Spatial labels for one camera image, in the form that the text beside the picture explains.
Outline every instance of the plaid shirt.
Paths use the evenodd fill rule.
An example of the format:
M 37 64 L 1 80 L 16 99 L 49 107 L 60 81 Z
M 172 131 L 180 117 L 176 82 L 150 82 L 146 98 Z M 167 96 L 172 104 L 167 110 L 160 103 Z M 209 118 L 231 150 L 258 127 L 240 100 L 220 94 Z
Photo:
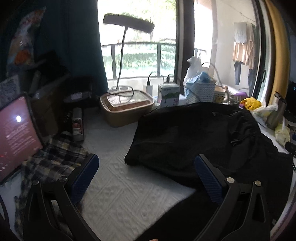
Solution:
M 69 176 L 74 168 L 79 167 L 88 152 L 80 145 L 71 142 L 70 137 L 61 134 L 51 138 L 43 150 L 24 161 L 21 166 L 21 194 L 15 197 L 15 230 L 22 237 L 23 220 L 27 198 L 32 182 L 55 182 L 60 176 Z

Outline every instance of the blue gripper pad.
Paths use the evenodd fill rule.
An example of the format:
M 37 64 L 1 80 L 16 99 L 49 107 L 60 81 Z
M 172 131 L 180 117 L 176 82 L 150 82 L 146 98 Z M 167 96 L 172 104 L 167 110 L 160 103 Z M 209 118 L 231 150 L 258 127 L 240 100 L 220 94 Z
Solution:
M 194 166 L 211 200 L 221 205 L 224 200 L 223 187 L 218 179 L 200 156 L 195 158 Z
M 80 202 L 98 168 L 99 158 L 97 155 L 94 155 L 79 173 L 78 177 L 75 179 L 70 188 L 70 200 L 73 204 Z

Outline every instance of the dark curtain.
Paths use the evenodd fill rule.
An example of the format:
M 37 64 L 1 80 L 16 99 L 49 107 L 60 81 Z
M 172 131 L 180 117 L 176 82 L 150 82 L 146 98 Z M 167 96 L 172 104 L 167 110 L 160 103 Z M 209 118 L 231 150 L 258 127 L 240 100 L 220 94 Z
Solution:
M 98 96 L 108 89 L 98 23 L 97 0 L 27 0 L 0 36 L 0 81 L 6 77 L 10 42 L 22 17 L 46 6 L 37 31 L 34 56 L 54 50 L 73 77 L 92 76 Z

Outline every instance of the laptop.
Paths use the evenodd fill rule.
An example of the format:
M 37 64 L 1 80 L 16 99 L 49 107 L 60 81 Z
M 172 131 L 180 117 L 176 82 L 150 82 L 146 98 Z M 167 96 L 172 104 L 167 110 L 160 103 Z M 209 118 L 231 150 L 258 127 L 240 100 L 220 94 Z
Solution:
M 0 108 L 0 185 L 3 185 L 43 142 L 26 93 Z

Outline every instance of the beige plastic container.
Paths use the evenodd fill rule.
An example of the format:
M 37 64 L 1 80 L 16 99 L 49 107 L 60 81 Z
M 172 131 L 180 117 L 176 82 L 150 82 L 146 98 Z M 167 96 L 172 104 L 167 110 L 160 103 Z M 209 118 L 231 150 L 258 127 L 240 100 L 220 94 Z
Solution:
M 148 102 L 143 102 L 143 105 L 140 106 L 131 105 L 130 108 L 124 110 L 110 110 L 110 104 L 108 103 L 107 96 L 111 94 L 106 93 L 100 97 L 100 104 L 103 116 L 110 126 L 120 127 L 131 124 L 133 122 L 137 122 L 141 116 L 151 112 L 154 105 L 154 99 L 141 90 L 135 91 L 139 91 L 144 94 L 147 97 Z

